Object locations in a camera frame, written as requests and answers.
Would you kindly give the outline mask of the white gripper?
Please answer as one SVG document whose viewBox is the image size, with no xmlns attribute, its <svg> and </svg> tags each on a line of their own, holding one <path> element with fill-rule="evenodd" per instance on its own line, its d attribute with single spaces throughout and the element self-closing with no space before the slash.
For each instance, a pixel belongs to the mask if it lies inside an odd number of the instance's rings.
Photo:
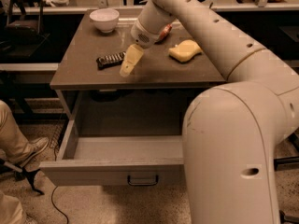
<svg viewBox="0 0 299 224">
<path fill-rule="evenodd" d="M 157 41 L 160 31 L 161 27 L 157 23 L 142 23 L 140 19 L 136 20 L 131 29 L 135 44 L 126 50 L 120 70 L 122 77 L 128 77 L 132 73 L 144 54 L 143 49 L 151 47 Z"/>
</svg>

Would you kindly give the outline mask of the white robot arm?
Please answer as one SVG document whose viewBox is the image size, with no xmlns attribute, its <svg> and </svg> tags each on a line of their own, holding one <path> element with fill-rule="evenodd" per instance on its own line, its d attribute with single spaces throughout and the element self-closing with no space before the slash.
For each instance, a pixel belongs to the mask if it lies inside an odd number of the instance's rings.
<svg viewBox="0 0 299 224">
<path fill-rule="evenodd" d="M 123 76 L 173 20 L 226 81 L 197 96 L 183 121 L 192 224 L 280 224 L 274 154 L 299 127 L 299 76 L 197 0 L 147 2 L 131 30 Z"/>
</svg>

